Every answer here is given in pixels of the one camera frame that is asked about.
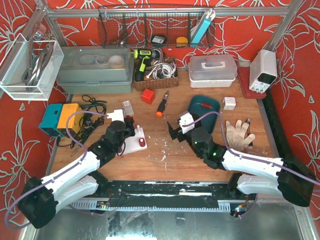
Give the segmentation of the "large red spring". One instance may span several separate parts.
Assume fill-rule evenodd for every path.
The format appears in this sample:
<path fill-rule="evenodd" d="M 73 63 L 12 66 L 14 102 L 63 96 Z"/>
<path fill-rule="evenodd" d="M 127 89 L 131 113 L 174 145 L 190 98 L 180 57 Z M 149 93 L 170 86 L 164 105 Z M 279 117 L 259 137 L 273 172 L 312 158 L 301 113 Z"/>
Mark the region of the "large red spring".
<path fill-rule="evenodd" d="M 143 137 L 139 138 L 138 142 L 139 142 L 139 146 L 141 148 L 146 146 L 146 141 L 145 141 L 145 139 Z"/>

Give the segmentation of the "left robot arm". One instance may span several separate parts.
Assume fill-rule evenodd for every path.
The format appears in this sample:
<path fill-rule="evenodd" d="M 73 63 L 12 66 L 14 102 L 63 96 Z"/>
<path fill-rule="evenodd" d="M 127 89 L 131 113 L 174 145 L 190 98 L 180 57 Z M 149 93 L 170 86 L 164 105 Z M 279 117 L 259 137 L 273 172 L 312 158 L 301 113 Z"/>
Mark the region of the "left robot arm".
<path fill-rule="evenodd" d="M 123 153 L 125 140 L 134 136 L 133 117 L 113 120 L 105 134 L 79 158 L 51 175 L 30 178 L 18 200 L 18 209 L 33 227 L 44 227 L 59 210 L 97 191 L 101 178 L 97 170 Z"/>

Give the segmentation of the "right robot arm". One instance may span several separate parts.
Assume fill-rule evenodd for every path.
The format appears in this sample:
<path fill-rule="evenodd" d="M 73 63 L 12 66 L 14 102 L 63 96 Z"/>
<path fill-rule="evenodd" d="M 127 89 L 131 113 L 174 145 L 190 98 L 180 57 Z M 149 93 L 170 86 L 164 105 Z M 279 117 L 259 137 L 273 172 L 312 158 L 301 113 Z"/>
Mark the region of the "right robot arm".
<path fill-rule="evenodd" d="M 262 157 L 214 143 L 200 124 L 192 128 L 168 126 L 171 139 L 186 141 L 195 155 L 212 169 L 234 171 L 230 178 L 232 196 L 238 193 L 283 196 L 288 202 L 309 207 L 316 176 L 293 155 Z"/>

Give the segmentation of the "orange black screwdriver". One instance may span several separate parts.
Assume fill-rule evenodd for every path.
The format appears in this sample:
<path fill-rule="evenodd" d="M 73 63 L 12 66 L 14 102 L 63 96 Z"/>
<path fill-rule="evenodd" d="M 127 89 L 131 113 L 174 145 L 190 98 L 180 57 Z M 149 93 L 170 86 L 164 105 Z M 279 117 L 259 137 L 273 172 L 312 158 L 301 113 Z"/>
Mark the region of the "orange black screwdriver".
<path fill-rule="evenodd" d="M 157 117 L 161 117 L 163 115 L 163 113 L 165 111 L 165 108 L 166 108 L 166 104 L 167 104 L 168 98 L 169 98 L 169 91 L 167 91 L 164 94 L 164 97 L 163 97 L 161 103 L 159 104 L 159 106 L 157 108 L 157 111 L 156 111 L 156 116 Z"/>

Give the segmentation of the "red cube block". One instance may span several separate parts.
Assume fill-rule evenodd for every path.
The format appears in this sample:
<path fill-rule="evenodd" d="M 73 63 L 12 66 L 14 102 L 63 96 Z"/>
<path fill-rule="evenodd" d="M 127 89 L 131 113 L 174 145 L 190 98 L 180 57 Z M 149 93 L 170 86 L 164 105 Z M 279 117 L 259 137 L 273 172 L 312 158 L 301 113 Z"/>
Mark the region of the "red cube block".
<path fill-rule="evenodd" d="M 141 94 L 141 101 L 151 105 L 155 100 L 156 93 L 153 90 L 146 88 Z"/>

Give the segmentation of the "white work glove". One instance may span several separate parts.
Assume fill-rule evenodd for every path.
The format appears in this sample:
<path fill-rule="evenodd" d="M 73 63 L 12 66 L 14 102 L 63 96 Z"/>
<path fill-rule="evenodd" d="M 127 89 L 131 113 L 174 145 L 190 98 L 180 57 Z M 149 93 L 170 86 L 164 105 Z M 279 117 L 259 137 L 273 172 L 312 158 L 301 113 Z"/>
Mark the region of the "white work glove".
<path fill-rule="evenodd" d="M 241 119 L 236 121 L 235 126 L 226 120 L 225 126 L 227 143 L 231 149 L 242 152 L 256 138 L 253 133 L 246 136 L 250 125 L 247 122 L 242 123 Z"/>

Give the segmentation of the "white cube power adapter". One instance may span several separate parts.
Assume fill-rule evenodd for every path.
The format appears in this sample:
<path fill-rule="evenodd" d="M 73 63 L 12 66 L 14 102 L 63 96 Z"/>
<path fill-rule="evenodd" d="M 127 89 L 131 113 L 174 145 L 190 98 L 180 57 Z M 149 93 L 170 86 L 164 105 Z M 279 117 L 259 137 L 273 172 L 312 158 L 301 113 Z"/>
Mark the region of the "white cube power adapter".
<path fill-rule="evenodd" d="M 223 98 L 222 103 L 223 103 L 223 109 L 224 110 L 230 110 L 230 111 L 234 110 L 236 105 L 237 105 L 236 104 L 236 98 L 235 97 L 230 97 L 230 96 L 225 96 Z"/>

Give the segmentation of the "wicker basket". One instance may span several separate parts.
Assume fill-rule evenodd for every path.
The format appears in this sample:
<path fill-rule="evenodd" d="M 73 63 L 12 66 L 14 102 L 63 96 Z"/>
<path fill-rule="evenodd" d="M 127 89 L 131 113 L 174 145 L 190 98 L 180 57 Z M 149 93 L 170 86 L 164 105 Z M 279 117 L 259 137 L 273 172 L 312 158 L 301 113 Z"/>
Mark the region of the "wicker basket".
<path fill-rule="evenodd" d="M 174 77 L 171 78 L 136 81 L 134 76 L 132 81 L 137 91 L 174 88 L 179 86 L 178 70 L 175 70 Z"/>

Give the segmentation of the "grey plastic storage box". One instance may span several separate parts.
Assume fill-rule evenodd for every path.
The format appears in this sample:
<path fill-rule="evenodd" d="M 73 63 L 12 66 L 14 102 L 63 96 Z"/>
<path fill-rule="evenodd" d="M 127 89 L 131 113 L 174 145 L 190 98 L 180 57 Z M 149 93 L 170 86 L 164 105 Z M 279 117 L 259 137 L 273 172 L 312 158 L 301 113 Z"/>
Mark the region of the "grey plastic storage box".
<path fill-rule="evenodd" d="M 64 46 L 56 83 L 71 95 L 132 92 L 134 58 L 129 48 Z"/>

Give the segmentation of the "white translucent storage box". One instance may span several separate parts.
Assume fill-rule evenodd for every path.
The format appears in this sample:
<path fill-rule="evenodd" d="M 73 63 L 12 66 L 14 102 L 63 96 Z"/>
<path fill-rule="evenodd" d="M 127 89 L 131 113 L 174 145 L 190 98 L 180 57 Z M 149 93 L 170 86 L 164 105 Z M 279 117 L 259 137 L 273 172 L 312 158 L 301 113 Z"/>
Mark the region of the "white translucent storage box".
<path fill-rule="evenodd" d="M 188 63 L 191 88 L 230 87 L 238 76 L 238 67 L 230 54 L 196 55 Z"/>

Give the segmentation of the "yellow teal device box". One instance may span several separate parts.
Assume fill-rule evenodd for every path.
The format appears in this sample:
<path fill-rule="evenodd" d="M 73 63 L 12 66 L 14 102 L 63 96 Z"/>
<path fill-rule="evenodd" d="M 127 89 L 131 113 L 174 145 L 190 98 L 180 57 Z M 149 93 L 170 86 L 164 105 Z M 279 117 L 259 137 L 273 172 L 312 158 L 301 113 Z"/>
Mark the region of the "yellow teal device box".
<path fill-rule="evenodd" d="M 74 138 L 80 137 L 84 113 L 77 103 L 55 103 L 48 105 L 38 127 L 50 137 L 68 138 L 66 124 L 67 119 L 73 113 L 77 114 L 70 118 L 68 130 Z"/>

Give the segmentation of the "yellow tape measure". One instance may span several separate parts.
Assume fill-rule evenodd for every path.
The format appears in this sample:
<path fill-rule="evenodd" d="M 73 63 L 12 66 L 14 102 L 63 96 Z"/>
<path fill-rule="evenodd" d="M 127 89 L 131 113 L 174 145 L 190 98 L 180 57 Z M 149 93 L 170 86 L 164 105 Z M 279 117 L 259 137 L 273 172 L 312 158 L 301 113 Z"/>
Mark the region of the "yellow tape measure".
<path fill-rule="evenodd" d="M 184 48 L 188 46 L 188 38 L 184 36 L 179 36 L 176 38 L 176 47 L 177 48 Z"/>

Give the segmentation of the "black tape measure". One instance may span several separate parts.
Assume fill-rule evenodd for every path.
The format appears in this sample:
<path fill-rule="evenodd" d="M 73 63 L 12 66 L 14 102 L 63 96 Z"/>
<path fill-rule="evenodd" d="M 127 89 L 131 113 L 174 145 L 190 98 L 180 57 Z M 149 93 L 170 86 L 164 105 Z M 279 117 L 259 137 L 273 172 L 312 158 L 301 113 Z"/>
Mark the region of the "black tape measure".
<path fill-rule="evenodd" d="M 154 48 L 162 48 L 166 45 L 167 38 L 163 34 L 156 34 L 151 37 L 150 43 Z"/>

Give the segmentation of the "white bench power supply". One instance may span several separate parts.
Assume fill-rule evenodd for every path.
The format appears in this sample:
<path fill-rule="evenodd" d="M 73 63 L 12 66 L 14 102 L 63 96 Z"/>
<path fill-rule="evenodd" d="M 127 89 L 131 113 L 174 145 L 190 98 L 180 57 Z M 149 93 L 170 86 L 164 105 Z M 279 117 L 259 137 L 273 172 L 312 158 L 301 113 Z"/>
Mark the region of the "white bench power supply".
<path fill-rule="evenodd" d="M 277 79 L 277 59 L 273 51 L 261 49 L 249 67 L 249 89 L 263 94 Z"/>

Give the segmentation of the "teal white book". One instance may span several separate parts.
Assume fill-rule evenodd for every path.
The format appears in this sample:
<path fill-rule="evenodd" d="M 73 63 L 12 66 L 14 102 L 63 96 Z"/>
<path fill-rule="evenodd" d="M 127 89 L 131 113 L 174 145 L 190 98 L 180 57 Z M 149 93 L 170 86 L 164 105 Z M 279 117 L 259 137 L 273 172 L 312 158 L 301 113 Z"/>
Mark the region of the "teal white book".
<path fill-rule="evenodd" d="M 199 23 L 190 30 L 190 46 L 195 48 L 207 29 L 216 17 L 216 12 L 213 8 L 208 8 L 204 11 Z"/>

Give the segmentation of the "clear acrylic bin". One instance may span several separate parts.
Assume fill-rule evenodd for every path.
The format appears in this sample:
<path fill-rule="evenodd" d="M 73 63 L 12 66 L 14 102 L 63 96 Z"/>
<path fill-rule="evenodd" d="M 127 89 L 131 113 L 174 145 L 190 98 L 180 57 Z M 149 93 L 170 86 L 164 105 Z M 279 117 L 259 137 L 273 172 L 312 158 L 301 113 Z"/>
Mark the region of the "clear acrylic bin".
<path fill-rule="evenodd" d="M 56 40 L 25 39 L 13 42 L 14 57 L 0 63 L 0 88 L 15 101 L 48 101 L 62 64 L 64 53 Z"/>

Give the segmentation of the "white peg base plate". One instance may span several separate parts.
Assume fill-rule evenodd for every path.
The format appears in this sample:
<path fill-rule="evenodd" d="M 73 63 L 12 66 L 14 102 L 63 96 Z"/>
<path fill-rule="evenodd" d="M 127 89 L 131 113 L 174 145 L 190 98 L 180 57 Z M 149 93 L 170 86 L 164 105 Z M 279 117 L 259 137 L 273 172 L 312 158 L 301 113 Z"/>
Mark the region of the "white peg base plate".
<path fill-rule="evenodd" d="M 134 130 L 135 130 L 135 136 L 131 136 L 124 141 L 121 147 L 123 148 L 123 152 L 118 153 L 119 156 L 142 151 L 148 148 L 147 140 L 145 138 L 145 133 L 143 128 L 140 125 L 137 125 Z M 145 139 L 145 143 L 146 143 L 145 147 L 140 147 L 139 138 Z"/>

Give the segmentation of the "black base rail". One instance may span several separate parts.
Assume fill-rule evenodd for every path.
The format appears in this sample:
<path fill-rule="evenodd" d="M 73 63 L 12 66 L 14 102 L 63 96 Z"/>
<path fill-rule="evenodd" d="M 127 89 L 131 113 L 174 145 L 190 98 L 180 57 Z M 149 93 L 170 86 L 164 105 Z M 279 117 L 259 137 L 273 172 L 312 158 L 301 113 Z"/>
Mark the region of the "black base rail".
<path fill-rule="evenodd" d="M 74 206 L 99 211 L 229 212 L 255 198 L 255 194 L 231 189 L 226 182 L 114 180 Z"/>

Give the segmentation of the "green black cordless drill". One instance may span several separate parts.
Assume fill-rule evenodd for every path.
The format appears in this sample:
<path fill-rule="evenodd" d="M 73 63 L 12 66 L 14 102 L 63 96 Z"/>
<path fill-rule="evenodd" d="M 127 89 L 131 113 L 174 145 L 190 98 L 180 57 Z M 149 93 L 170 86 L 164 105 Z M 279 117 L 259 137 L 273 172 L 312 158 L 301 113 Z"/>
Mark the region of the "green black cordless drill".
<path fill-rule="evenodd" d="M 135 68 L 135 81 L 144 80 L 145 71 L 151 65 L 153 59 L 160 58 L 160 52 L 156 49 L 136 48 L 133 51 L 133 57 L 138 60 L 138 66 Z"/>

